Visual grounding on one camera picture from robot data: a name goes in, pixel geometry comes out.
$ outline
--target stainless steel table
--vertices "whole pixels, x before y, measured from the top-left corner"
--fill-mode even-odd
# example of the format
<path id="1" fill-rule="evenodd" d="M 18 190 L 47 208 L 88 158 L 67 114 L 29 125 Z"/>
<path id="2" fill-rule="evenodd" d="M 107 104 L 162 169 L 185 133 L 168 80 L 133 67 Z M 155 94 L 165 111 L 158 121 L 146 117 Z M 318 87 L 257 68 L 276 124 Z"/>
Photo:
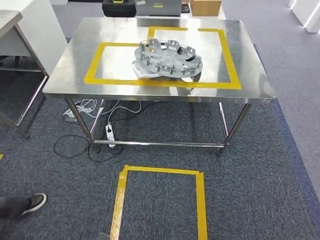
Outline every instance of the stainless steel table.
<path id="1" fill-rule="evenodd" d="M 17 71 L 17 72 L 42 72 L 45 76 L 44 79 L 41 82 L 38 88 L 33 94 L 33 96 L 29 101 L 27 106 L 23 110 L 21 116 L 14 122 L 4 113 L 0 111 L 0 123 L 8 125 L 10 127 L 14 128 L 17 131 L 20 132 L 23 136 L 28 137 L 29 135 L 20 128 L 22 122 L 25 119 L 26 114 L 29 112 L 30 107 L 35 101 L 35 97 L 42 89 L 45 83 L 47 82 L 47 79 L 49 77 L 48 74 L 45 70 L 42 64 L 38 60 L 36 54 L 33 51 L 31 45 L 28 40 L 24 36 L 24 34 L 18 26 L 18 22 L 21 20 L 23 16 L 19 11 L 15 10 L 0 10 L 0 38 L 5 36 L 9 30 L 14 28 L 17 36 L 23 43 L 23 45 L 28 50 L 30 56 L 38 66 L 40 70 L 27 70 L 27 69 L 17 69 L 17 68 L 2 68 L 0 71 Z"/>
<path id="2" fill-rule="evenodd" d="M 202 56 L 201 75 L 192 79 L 137 80 L 134 50 L 146 39 L 174 39 Z M 54 98 L 66 99 L 92 144 L 168 145 L 220 148 L 221 155 L 252 104 L 269 104 L 275 94 L 244 25 L 217 19 L 85 18 L 44 87 Z M 102 99 L 89 130 L 72 98 Z M 137 142 L 94 139 L 105 100 L 181 101 L 218 104 L 223 143 Z M 228 131 L 222 103 L 245 104 Z"/>

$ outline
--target cardboard box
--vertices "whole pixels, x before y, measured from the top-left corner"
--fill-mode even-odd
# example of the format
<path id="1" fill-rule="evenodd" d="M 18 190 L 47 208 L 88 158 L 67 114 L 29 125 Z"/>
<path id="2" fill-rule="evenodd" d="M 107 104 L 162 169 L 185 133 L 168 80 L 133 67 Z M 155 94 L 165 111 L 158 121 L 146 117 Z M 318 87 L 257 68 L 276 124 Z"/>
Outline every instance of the cardboard box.
<path id="1" fill-rule="evenodd" d="M 221 0 L 191 0 L 190 8 L 192 16 L 217 17 L 220 5 Z"/>

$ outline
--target person's leg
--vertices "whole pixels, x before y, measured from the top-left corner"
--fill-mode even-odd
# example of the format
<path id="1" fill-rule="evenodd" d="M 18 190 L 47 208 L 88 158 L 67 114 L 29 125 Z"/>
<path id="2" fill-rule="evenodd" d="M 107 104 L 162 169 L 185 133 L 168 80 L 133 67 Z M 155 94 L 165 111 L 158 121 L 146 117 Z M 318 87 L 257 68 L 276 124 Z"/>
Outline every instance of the person's leg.
<path id="1" fill-rule="evenodd" d="M 0 197 L 0 219 L 11 220 L 38 210 L 47 201 L 47 195 L 38 193 L 28 198 Z"/>

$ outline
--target white sole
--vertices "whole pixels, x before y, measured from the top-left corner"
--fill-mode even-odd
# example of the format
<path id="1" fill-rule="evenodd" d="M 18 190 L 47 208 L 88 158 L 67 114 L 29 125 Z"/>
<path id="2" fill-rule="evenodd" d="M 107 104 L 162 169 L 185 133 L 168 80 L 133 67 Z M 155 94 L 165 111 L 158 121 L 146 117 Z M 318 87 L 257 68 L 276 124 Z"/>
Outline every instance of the white sole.
<path id="1" fill-rule="evenodd" d="M 37 193 L 35 195 L 42 195 L 43 196 L 43 200 L 39 205 L 36 205 L 36 206 L 35 206 L 33 208 L 30 208 L 30 209 L 28 209 L 28 210 L 26 210 L 26 211 L 23 212 L 22 213 L 22 216 L 23 215 L 25 215 L 25 214 L 28 214 L 28 213 L 32 213 L 32 212 L 36 211 L 36 210 L 42 207 L 43 205 L 45 205 L 47 202 L 47 195 L 45 194 L 45 193 Z"/>

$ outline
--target yellow tape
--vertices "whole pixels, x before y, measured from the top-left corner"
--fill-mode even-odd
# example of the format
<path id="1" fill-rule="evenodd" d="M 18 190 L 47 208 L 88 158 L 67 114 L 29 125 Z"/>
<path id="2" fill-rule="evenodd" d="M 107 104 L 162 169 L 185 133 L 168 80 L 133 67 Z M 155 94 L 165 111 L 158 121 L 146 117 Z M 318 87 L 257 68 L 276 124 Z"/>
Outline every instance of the yellow tape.
<path id="1" fill-rule="evenodd" d="M 122 209 L 124 207 L 125 192 L 126 190 L 128 166 L 125 165 L 118 175 L 118 188 L 116 189 L 115 201 L 114 203 L 113 215 L 110 229 L 110 240 L 118 240 L 122 224 Z"/>
<path id="2" fill-rule="evenodd" d="M 155 37 L 155 30 L 162 31 L 187 31 L 186 27 L 162 27 L 162 26 L 150 26 L 147 34 L 147 39 Z M 94 85 L 134 85 L 134 86 L 146 86 L 146 87 L 177 87 L 177 88 L 215 88 L 215 89 L 229 89 L 240 90 L 240 84 L 237 71 L 232 61 L 232 57 L 228 47 L 226 36 L 222 29 L 214 28 L 198 28 L 199 32 L 216 32 L 218 33 L 221 44 L 222 53 L 229 73 L 230 82 L 185 82 L 185 81 L 168 81 L 168 80 L 154 80 L 154 79 L 106 79 L 106 78 L 94 78 L 95 72 L 98 63 L 102 56 L 105 47 L 138 47 L 139 43 L 122 43 L 122 42 L 101 42 L 97 46 L 97 51 L 94 55 L 89 69 L 84 78 L 86 84 Z"/>
<path id="3" fill-rule="evenodd" d="M 186 175 L 199 174 L 199 171 L 195 171 L 195 170 L 146 167 L 146 166 L 128 166 L 128 170 L 136 171 L 136 172 L 152 172 L 152 173 L 166 173 L 166 174 L 186 174 Z"/>
<path id="4" fill-rule="evenodd" d="M 199 173 L 195 176 L 196 191 L 196 218 L 198 222 L 198 239 L 207 240 L 207 217 L 206 203 L 205 196 L 204 173 Z"/>
<path id="5" fill-rule="evenodd" d="M 118 175 L 118 188 L 116 190 L 115 201 L 114 203 L 113 215 L 111 223 L 110 240 L 118 240 L 119 238 L 120 226 L 122 224 L 122 215 L 124 207 L 125 192 L 126 189 L 127 176 L 128 171 L 195 175 L 198 240 L 208 240 L 206 204 L 205 200 L 205 180 L 203 172 L 185 169 L 128 165 L 125 165 Z"/>

